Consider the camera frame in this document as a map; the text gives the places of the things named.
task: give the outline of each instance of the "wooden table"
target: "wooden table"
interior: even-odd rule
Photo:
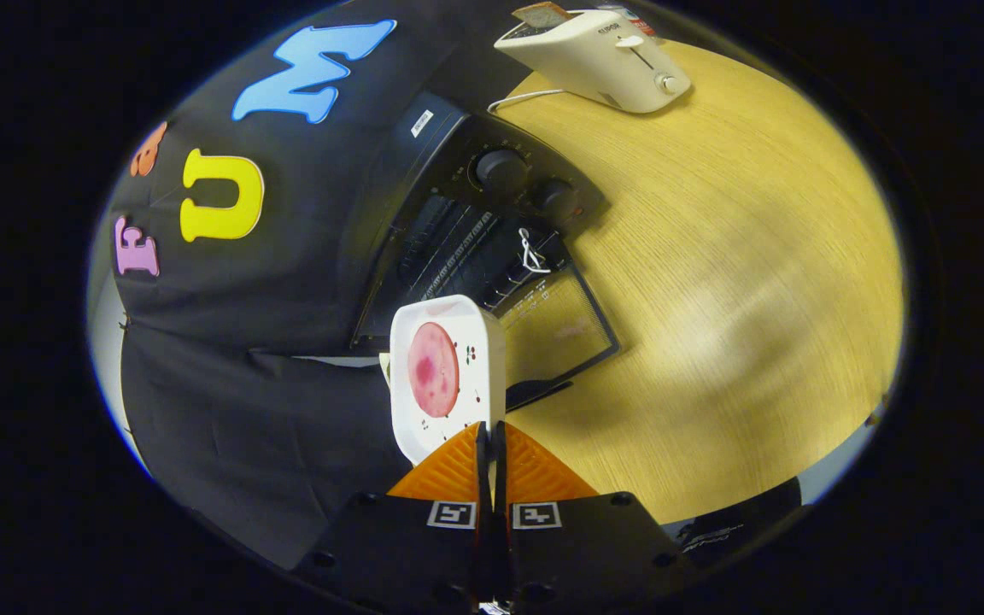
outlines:
[[[694,88],[659,112],[565,93],[497,113],[612,203],[571,249],[625,347],[507,421],[669,523],[792,478],[862,424],[898,362],[905,278],[875,180],[812,102],[661,47]],[[512,95],[550,87],[534,73]]]

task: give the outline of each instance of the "power cord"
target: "power cord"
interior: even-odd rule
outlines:
[[[560,94],[561,92],[563,92],[563,90],[542,90],[540,92],[519,94],[516,97],[501,98],[501,100],[492,102],[492,104],[489,105],[489,113],[495,113],[495,110],[499,108],[500,105],[502,105],[503,103],[507,103],[511,101],[523,101],[526,100],[526,98],[532,98],[532,97],[544,97],[544,95],[546,94]]]

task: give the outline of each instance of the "letter m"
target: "letter m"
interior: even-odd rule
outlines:
[[[258,110],[301,113],[306,121],[318,124],[329,115],[337,100],[337,89],[321,87],[318,92],[297,92],[311,85],[343,79],[351,74],[348,67],[325,54],[341,54],[359,60],[371,54],[386,35],[394,31],[397,20],[381,20],[366,25],[340,27],[304,27],[294,32],[276,49],[276,57],[289,63],[289,69],[246,87],[237,101],[231,119],[241,120]]]

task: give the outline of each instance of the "toaster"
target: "toaster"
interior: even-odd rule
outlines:
[[[569,11],[554,27],[519,24],[495,47],[555,86],[630,113],[663,108],[690,79],[648,35],[613,11]]]

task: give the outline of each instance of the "white cable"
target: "white cable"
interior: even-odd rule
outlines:
[[[530,242],[526,241],[528,233],[526,229],[519,229],[518,236],[523,238],[523,267],[530,269],[533,273],[548,273],[549,269],[539,269],[542,267],[542,262],[538,260],[540,256],[537,252],[530,249]]]
[[[509,101],[522,101],[525,98],[544,97],[544,95],[546,95],[546,94],[560,94],[561,92],[563,92],[563,90],[542,90],[540,92],[531,92],[531,93],[528,93],[528,94],[519,94],[516,97],[501,98],[501,100],[496,101],[496,102],[492,102],[492,104],[489,105],[489,113],[495,112],[496,108],[499,108],[500,105],[502,105],[503,103],[509,102]]]

